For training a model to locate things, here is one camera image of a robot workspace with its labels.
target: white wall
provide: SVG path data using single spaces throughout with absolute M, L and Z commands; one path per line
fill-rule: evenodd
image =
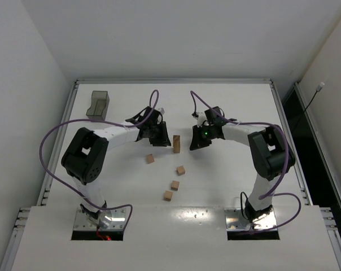
M 59 123 L 69 88 L 20 0 L 0 0 L 0 264 L 19 208 L 36 204 L 38 146 Z
M 341 0 L 22 0 L 61 69 L 79 77 L 262 77 L 283 95 Z
M 308 111 L 316 120 L 341 185 L 341 21 L 300 83 L 307 103 L 321 81 L 325 87 Z

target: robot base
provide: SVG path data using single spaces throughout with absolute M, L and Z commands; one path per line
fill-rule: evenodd
M 101 236 L 109 236 L 112 241 L 123 241 L 123 227 L 125 224 L 126 212 L 120 208 L 107 211 L 104 217 L 107 219 L 99 228 Z M 78 208 L 75 215 L 73 234 L 71 240 L 101 240 L 97 236 L 98 223 L 91 220 L 81 208 Z
M 277 229 L 268 230 L 277 225 L 273 208 L 252 223 L 243 218 L 240 208 L 225 209 L 225 218 L 228 240 L 279 240 Z

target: wooden cube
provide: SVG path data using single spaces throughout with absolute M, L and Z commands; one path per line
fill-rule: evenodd
M 180 186 L 180 182 L 172 181 L 172 184 L 170 185 L 170 188 L 172 190 L 178 191 L 179 186 Z
M 172 196 L 173 196 L 173 192 L 167 190 L 164 193 L 164 200 L 170 202 L 172 200 Z
M 185 173 L 186 173 L 186 170 L 184 169 L 183 166 L 180 166 L 180 167 L 177 168 L 177 173 L 178 173 L 178 175 L 180 176 L 180 175 L 185 174 Z
M 146 156 L 146 159 L 147 159 L 148 164 L 153 163 L 154 162 L 153 154 L 148 154 Z
M 173 152 L 175 154 L 179 154 L 181 152 L 181 136 L 180 135 L 173 136 Z

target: metal base plate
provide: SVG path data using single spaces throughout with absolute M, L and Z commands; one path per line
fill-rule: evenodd
M 277 225 L 276 217 L 274 214 L 274 209 L 272 208 L 270 214 L 262 215 L 257 219 L 254 219 L 252 223 L 246 220 L 241 213 L 240 208 L 228 208 L 225 209 L 225 218 L 226 218 L 226 226 L 227 226 L 227 234 L 229 240 L 233 239 L 230 236 L 234 233 L 237 234 L 240 231 L 254 231 L 255 233 L 258 230 L 267 230 Z M 264 233 L 265 239 L 279 239 L 277 229 L 268 230 Z
M 113 211 L 107 211 L 104 215 L 106 218 L 106 222 L 100 221 L 101 227 L 99 229 L 102 231 L 123 231 L 123 227 L 125 224 L 125 209 L 116 209 Z M 97 230 L 97 222 L 92 221 L 83 213 L 81 208 L 79 207 L 74 221 L 73 231 L 96 231 Z

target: white tabletop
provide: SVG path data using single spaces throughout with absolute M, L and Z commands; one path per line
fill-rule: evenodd
M 227 241 L 223 208 L 239 207 L 240 192 L 250 194 L 255 182 L 250 149 L 218 139 L 207 148 L 189 151 L 196 123 L 190 90 L 220 106 L 227 117 L 281 125 L 268 84 L 81 84 L 71 119 L 85 118 L 93 90 L 106 90 L 110 96 L 106 119 L 120 123 L 146 107 L 154 89 L 160 91 L 157 107 L 165 109 L 170 140 L 174 134 L 181 136 L 181 153 L 152 147 L 146 139 L 107 153 L 99 178 L 108 206 L 134 205 L 124 240 L 71 241 L 80 198 L 54 181 L 47 206 L 32 208 L 13 270 L 338 269 L 317 207 L 303 206 L 294 222 L 279 229 L 279 241 Z M 83 126 L 107 125 L 69 125 L 60 157 Z M 146 163 L 147 154 L 153 154 L 154 163 Z M 176 174 L 180 165 L 186 170 L 183 176 Z M 55 174 L 73 185 L 60 160 Z M 166 202 L 163 193 L 172 180 L 180 181 L 180 188 Z M 301 197 L 293 168 L 277 189 L 285 191 Z M 298 206 L 287 196 L 274 198 L 273 205 L 278 223 Z M 208 210 L 207 215 L 195 217 L 200 209 Z

